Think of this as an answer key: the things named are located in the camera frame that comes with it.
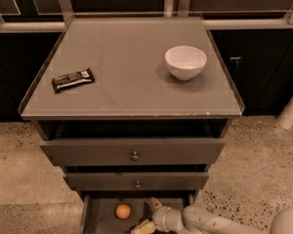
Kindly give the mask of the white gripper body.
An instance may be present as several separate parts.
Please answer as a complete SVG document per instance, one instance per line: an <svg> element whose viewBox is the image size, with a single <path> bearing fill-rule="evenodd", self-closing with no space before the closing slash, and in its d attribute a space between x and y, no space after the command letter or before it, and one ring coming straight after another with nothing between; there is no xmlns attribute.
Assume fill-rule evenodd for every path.
<svg viewBox="0 0 293 234"><path fill-rule="evenodd" d="M185 230L182 212L171 207L161 206L155 209L152 222L156 229L161 232L182 233Z"/></svg>

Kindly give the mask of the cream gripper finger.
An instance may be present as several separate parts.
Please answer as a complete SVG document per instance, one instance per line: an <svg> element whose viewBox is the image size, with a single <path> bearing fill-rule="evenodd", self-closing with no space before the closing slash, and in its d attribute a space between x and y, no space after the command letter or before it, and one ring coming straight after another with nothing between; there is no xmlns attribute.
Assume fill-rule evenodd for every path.
<svg viewBox="0 0 293 234"><path fill-rule="evenodd" d="M148 219L144 220L140 225L136 226L131 234L153 234L156 230L155 225Z"/></svg>
<svg viewBox="0 0 293 234"><path fill-rule="evenodd" d="M151 202L152 202L152 204L153 204L153 207L154 207L156 210L158 210L159 208L162 207L162 204L160 203L160 201L157 200L157 199L154 198L154 197L151 198Z"/></svg>

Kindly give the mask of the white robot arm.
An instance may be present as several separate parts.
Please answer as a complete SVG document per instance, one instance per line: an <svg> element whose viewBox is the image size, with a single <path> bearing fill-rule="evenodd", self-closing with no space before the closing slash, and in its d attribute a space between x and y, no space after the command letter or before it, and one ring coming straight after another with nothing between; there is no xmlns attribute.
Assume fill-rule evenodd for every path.
<svg viewBox="0 0 293 234"><path fill-rule="evenodd" d="M154 212L152 220L144 220L131 230L131 234L174 232L175 234L264 234L259 229L216 216L198 204L186 206L182 211L163 206L151 198ZM293 207L279 212L272 220L269 234L293 234Z"/></svg>

